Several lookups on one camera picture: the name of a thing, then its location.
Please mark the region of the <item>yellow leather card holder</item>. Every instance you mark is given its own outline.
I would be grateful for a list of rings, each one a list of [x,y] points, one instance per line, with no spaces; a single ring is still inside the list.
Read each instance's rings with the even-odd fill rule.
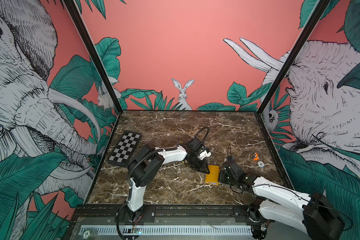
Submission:
[[[205,183],[218,186],[220,168],[216,165],[208,165],[210,173],[206,175]]]

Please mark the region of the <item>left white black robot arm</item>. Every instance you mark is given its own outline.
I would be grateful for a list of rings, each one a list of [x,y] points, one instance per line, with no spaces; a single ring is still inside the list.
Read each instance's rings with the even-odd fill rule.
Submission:
[[[136,213],[143,207],[146,186],[154,179],[163,165],[186,162],[194,171],[209,174],[207,160],[211,155],[211,151],[197,138],[167,148],[155,147],[153,144],[145,145],[126,164],[127,181],[130,185],[127,198],[129,211]]]

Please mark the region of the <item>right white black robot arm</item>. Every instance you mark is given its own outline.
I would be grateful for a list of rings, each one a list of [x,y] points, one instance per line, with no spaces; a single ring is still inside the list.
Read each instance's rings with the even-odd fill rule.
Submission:
[[[226,157],[220,180],[256,195],[242,214],[252,222],[252,235],[263,240],[268,222],[276,221],[307,234],[312,240],[338,240],[346,223],[328,198],[294,191],[252,172],[244,172],[233,157]]]

